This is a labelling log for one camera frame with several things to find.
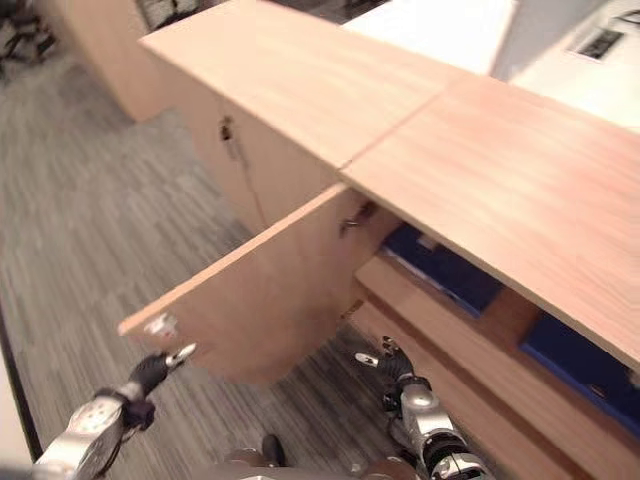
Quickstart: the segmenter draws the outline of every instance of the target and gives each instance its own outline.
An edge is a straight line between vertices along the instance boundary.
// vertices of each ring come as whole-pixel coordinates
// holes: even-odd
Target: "wooden countertop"
[[[640,370],[639,136],[469,77],[342,174]]]
[[[334,168],[469,75],[260,0],[233,0],[142,44]]]

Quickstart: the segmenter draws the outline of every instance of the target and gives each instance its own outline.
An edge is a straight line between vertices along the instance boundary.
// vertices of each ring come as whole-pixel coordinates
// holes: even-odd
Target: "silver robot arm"
[[[383,400],[396,411],[411,439],[420,469],[430,480],[494,480],[489,470],[456,429],[433,393],[429,381],[414,373],[411,360],[390,337],[383,337],[385,356],[356,353],[364,365],[377,368],[394,381]]]
[[[93,480],[111,467],[121,445],[154,419],[147,395],[195,351],[189,345],[174,355],[151,355],[116,389],[99,390],[78,408],[67,429],[49,445],[33,466],[35,480]]]

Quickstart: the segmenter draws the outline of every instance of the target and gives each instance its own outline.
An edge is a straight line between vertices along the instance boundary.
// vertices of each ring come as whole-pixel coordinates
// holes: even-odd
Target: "white surface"
[[[639,132],[640,28],[612,24],[612,30],[626,35],[602,62],[572,51],[598,26],[605,27],[611,17],[633,9],[640,9],[640,0],[605,5],[511,83]]]
[[[31,465],[27,440],[22,431],[22,424],[2,358],[0,358],[0,429],[0,465],[13,467]]]
[[[392,0],[344,28],[487,74],[514,11],[513,0]]]

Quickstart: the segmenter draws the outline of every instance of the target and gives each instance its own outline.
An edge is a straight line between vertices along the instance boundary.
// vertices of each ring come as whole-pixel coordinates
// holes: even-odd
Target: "wooden panel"
[[[138,44],[148,27],[135,0],[39,0],[38,7],[132,119],[168,106],[155,65]]]
[[[633,437],[577,393],[567,392],[560,380],[536,375],[514,353],[515,346],[503,350],[474,327],[490,325],[492,318],[472,320],[445,295],[426,284],[416,286],[380,257],[361,268],[357,278],[595,478],[637,478],[640,448]],[[502,315],[511,308],[491,311]]]
[[[470,75],[256,0],[226,2],[142,43],[332,167]]]
[[[353,314],[351,323],[374,345],[379,345],[383,335],[394,338],[411,358],[416,374],[429,379],[455,422],[518,478],[581,476],[575,465],[562,459],[530,425],[517,420],[512,423],[508,406],[487,395],[484,387],[411,326],[386,316],[369,302]]]
[[[316,157],[233,103],[223,104],[267,226],[336,183],[336,174]]]
[[[343,174],[640,369],[637,135],[477,77]]]
[[[120,325],[160,348],[197,342],[194,361],[236,381],[268,382],[288,372],[333,335],[350,305],[355,269],[398,220],[376,213],[339,234],[364,198],[337,184]],[[169,312],[173,338],[145,326]]]
[[[216,185],[234,213],[251,232],[263,231],[267,224],[245,166],[240,159],[229,156],[220,138],[220,126],[225,116],[222,98],[170,65],[158,61],[158,69],[166,79],[173,103],[191,131],[199,157],[211,170]]]

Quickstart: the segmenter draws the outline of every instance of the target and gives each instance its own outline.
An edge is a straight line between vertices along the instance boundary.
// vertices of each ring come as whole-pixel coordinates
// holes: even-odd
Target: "blue storage box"
[[[548,313],[521,347],[640,438],[640,389],[628,367]]]
[[[502,288],[491,275],[431,241],[409,224],[391,233],[384,248],[401,265],[444,292],[474,317],[482,314]]]

